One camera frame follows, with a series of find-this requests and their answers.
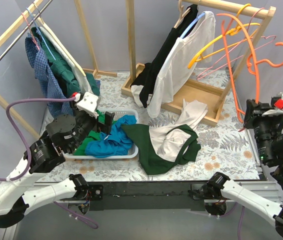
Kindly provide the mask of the teal blue t shirt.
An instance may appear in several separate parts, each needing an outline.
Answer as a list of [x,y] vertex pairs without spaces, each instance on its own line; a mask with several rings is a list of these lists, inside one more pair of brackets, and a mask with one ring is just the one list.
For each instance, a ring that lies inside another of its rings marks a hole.
[[100,141],[92,141],[86,150],[94,152],[95,158],[107,158],[112,156],[125,156],[133,145],[133,141],[127,136],[122,129],[122,125],[134,125],[137,123],[134,115],[124,115],[119,118],[111,127],[110,134],[103,133]]

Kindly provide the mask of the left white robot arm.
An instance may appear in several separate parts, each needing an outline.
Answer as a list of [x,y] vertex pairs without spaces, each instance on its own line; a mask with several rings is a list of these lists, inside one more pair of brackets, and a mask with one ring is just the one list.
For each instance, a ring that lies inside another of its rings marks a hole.
[[25,152],[16,168],[0,183],[0,228],[11,227],[31,211],[59,200],[89,198],[90,187],[81,174],[40,190],[32,190],[37,180],[65,162],[64,154],[73,154],[89,135],[97,130],[109,133],[115,113],[105,112],[104,121],[77,110],[75,116],[62,114],[46,126],[40,139]]

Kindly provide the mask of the white t shirt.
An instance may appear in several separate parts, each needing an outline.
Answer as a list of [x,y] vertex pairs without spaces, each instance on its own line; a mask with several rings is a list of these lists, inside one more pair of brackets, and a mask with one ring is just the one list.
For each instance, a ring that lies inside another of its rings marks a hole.
[[203,12],[205,16],[198,20],[187,35],[183,39],[177,38],[161,67],[147,107],[149,117],[156,118],[161,105],[174,100],[174,95],[187,82],[196,67],[194,64],[188,69],[189,62],[215,38],[215,15],[212,11]]

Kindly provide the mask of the yellow hanger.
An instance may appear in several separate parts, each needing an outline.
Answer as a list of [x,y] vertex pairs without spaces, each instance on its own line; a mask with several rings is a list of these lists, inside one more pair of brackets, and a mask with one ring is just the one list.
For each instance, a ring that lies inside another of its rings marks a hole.
[[[251,6],[252,6],[252,5],[251,5],[250,3],[246,3],[245,5],[243,5],[243,7],[241,7],[241,8],[238,10],[238,12],[237,12],[237,14],[236,14],[236,17],[238,18],[239,15],[241,14],[241,12],[242,12],[245,8],[251,7]],[[251,25],[251,22],[249,22],[249,23],[247,23],[247,24],[244,24],[243,26],[244,26],[244,27],[247,27],[247,26],[248,26],[248,30],[249,30],[250,25]],[[241,27],[240,27],[239,24],[237,24],[235,28],[231,28],[231,29],[229,29],[228,31],[226,31],[225,35],[234,36],[234,35],[238,34],[238,33],[240,32],[240,30],[241,30]],[[257,32],[257,30],[255,30],[249,37],[252,38],[252,37],[256,34],[256,32]],[[198,62],[201,62],[201,61],[203,61],[203,60],[206,60],[206,59],[210,58],[211,56],[213,56],[213,55],[215,55],[215,54],[218,54],[218,53],[220,53],[221,51],[225,50],[225,48],[220,48],[220,49],[218,49],[218,50],[216,50],[216,51],[213,51],[213,52],[210,53],[210,54],[207,54],[207,55],[205,55],[205,56],[203,55],[203,53],[204,53],[208,48],[210,48],[210,47],[211,47],[212,45],[214,45],[217,41],[219,41],[220,39],[222,39],[223,36],[224,36],[223,34],[219,35],[218,37],[216,37],[215,39],[213,39],[211,42],[209,42],[208,44],[206,44],[201,50],[199,50],[199,51],[195,54],[195,56],[190,60],[190,62],[189,62],[188,65],[187,65],[187,68],[190,69],[195,63],[198,63]],[[235,42],[235,43],[229,45],[228,47],[233,47],[233,46],[235,46],[235,45],[237,45],[237,44],[240,44],[240,41]]]

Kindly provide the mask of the dark green t shirt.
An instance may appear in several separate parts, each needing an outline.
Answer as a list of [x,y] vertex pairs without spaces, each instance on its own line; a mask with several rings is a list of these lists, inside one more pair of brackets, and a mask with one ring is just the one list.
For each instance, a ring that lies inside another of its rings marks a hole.
[[121,128],[138,147],[144,172],[149,176],[162,175],[177,165],[196,160],[201,150],[196,128],[207,112],[207,104],[184,100],[182,112],[174,124],[157,128],[140,123],[122,124]]

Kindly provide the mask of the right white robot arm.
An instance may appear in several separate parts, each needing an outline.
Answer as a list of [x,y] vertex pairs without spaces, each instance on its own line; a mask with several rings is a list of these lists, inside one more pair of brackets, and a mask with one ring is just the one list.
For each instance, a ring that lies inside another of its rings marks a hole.
[[[283,99],[274,97],[271,103],[248,99],[243,127],[253,130],[259,161],[273,169],[269,175],[283,192]],[[216,172],[203,189],[209,197],[233,200],[251,210],[283,238],[283,203],[262,197],[221,172]]]

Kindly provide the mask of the light blue hanger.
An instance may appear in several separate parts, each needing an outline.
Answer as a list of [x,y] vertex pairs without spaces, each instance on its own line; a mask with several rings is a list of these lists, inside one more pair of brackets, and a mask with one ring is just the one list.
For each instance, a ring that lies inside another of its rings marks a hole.
[[206,15],[205,12],[202,12],[199,16],[197,16],[184,30],[184,32],[180,35],[180,38],[183,39],[187,33],[193,28],[193,26],[198,22],[198,20]]

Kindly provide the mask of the white plastic basket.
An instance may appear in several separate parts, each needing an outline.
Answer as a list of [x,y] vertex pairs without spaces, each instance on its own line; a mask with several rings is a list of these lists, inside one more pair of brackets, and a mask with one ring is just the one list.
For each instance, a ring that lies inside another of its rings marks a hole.
[[65,153],[68,159],[131,159],[138,153],[138,147],[122,130],[122,125],[133,125],[139,122],[136,110],[130,108],[101,108],[99,116],[105,122],[106,112],[114,113],[110,134],[91,131],[88,137],[73,154]]

